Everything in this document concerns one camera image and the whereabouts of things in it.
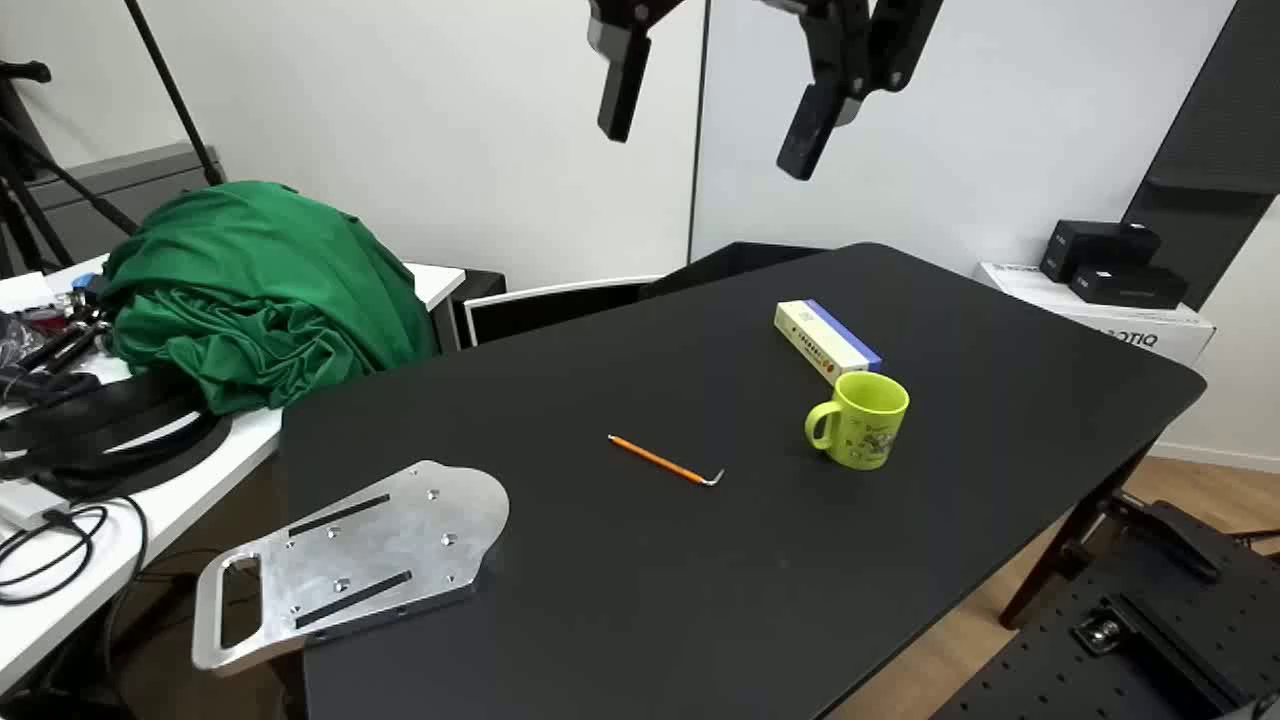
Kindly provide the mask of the white cardboard box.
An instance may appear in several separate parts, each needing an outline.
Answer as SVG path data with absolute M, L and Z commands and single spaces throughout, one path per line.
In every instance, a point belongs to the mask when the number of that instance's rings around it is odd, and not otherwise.
M 1053 318 L 1077 321 L 1091 334 L 1117 335 L 1130 350 L 1154 352 L 1174 366 L 1195 366 L 1217 335 L 1217 325 L 1190 314 L 1187 305 L 1174 305 L 1174 310 L 1089 305 L 1069 285 L 1057 285 L 1037 270 L 980 266 L 975 278 L 994 291 L 1006 291 L 1022 305 L 1037 305 Z

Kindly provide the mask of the black table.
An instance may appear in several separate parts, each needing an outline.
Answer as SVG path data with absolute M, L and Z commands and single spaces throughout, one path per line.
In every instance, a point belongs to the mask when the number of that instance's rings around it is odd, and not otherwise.
M 772 329 L 816 299 L 913 398 L 875 474 Z M 1198 375 L 882 245 L 816 253 L 294 403 L 294 508 L 413 460 L 493 474 L 482 582 L 308 656 L 313 720 L 816 720 L 1198 398 Z M 629 435 L 717 490 L 676 482 Z

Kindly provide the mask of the black monitor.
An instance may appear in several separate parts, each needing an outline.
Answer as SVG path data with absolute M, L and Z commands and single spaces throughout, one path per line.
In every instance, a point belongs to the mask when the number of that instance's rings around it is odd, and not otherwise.
M 638 299 L 650 278 L 599 278 L 538 289 L 503 289 L 493 297 L 460 299 L 460 339 L 468 350 L 525 335 L 547 325 L 580 321 Z

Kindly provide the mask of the metal mounting plate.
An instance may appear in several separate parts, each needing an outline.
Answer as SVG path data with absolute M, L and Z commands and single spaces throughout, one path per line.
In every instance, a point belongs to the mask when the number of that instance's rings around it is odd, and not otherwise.
M 512 500 L 493 474 L 415 460 L 204 565 L 191 663 L 245 671 L 330 633 L 405 615 L 479 582 Z M 226 573 L 258 573 L 258 624 L 226 646 Z

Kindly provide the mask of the black perforated breadboard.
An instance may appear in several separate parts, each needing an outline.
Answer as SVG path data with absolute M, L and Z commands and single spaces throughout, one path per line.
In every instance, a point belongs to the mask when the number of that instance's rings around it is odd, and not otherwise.
M 1280 720 L 1280 560 L 1123 508 L 934 720 Z

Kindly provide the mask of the white and blue box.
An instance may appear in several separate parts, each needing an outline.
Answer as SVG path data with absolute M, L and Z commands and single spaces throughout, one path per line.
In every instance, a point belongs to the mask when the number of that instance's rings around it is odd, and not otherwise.
M 875 373 L 881 352 L 867 350 L 855 334 L 847 334 L 822 305 L 816 299 L 778 299 L 772 314 L 772 329 L 828 381 L 836 385 L 842 373 Z

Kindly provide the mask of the green cloth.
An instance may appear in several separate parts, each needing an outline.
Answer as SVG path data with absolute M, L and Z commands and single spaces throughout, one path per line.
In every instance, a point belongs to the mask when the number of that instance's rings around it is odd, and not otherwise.
M 156 207 L 107 261 L 110 352 L 217 417 L 287 407 L 434 355 L 415 278 L 342 207 L 230 179 Z

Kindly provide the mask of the black panel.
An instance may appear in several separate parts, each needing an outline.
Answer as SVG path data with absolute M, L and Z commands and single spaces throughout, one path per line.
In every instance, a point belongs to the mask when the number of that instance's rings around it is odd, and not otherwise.
M 1280 0 L 1234 0 L 1165 134 L 1129 219 L 1205 310 L 1280 196 Z

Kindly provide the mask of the white side table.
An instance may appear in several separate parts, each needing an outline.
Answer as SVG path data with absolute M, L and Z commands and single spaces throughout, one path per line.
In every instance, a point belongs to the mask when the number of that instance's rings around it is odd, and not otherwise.
M 137 551 L 158 555 L 195 522 L 204 522 L 238 482 L 247 482 L 279 442 L 272 407 L 230 420 L 226 442 L 182 477 L 138 491 L 137 500 L 107 500 L 86 508 L 76 531 L 38 531 L 2 565 L 0 610 L 0 693 L 47 661 L 79 624 L 86 624 L 137 573 Z

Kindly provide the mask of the black device on box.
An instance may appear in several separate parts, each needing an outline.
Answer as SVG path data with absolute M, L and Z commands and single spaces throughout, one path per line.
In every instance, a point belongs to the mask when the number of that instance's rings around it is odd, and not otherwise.
M 1187 280 L 1154 266 L 1161 236 L 1142 224 L 1059 219 L 1039 271 L 1089 305 L 1174 310 Z

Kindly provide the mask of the orange hex key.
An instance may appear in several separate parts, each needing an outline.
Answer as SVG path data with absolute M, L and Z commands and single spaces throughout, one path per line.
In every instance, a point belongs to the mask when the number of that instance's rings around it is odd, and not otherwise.
M 676 477 L 676 482 L 694 484 L 694 490 L 717 490 L 717 484 L 723 482 L 723 468 L 707 477 L 707 474 L 694 474 L 694 468 L 686 468 L 686 465 L 680 465 L 680 460 L 670 460 L 670 458 L 664 458 L 664 452 L 650 452 L 650 447 L 642 447 L 642 443 L 637 443 L 637 442 L 629 442 L 629 435 L 608 434 L 602 442 L 608 442 L 613 447 L 621 447 L 621 452 L 629 452 L 629 458 L 637 458 L 637 460 L 642 460 L 642 465 Z

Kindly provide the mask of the green mug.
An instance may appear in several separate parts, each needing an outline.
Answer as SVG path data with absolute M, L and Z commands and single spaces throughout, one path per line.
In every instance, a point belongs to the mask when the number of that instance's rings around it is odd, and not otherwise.
M 838 468 L 875 474 L 887 465 L 913 398 L 882 373 L 842 373 L 831 398 L 805 417 L 805 442 Z

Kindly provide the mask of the black tripod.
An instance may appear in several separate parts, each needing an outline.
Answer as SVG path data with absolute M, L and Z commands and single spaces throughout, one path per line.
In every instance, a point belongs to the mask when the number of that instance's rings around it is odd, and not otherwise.
M 116 205 L 79 183 L 66 167 L 60 167 L 35 125 L 27 120 L 17 79 L 47 83 L 50 69 L 38 60 L 0 60 L 0 224 L 27 271 L 66 270 L 71 253 L 60 233 L 47 224 L 47 212 L 33 196 L 33 179 L 38 174 L 65 179 L 92 212 L 101 212 L 122 236 L 137 233 L 137 219 Z

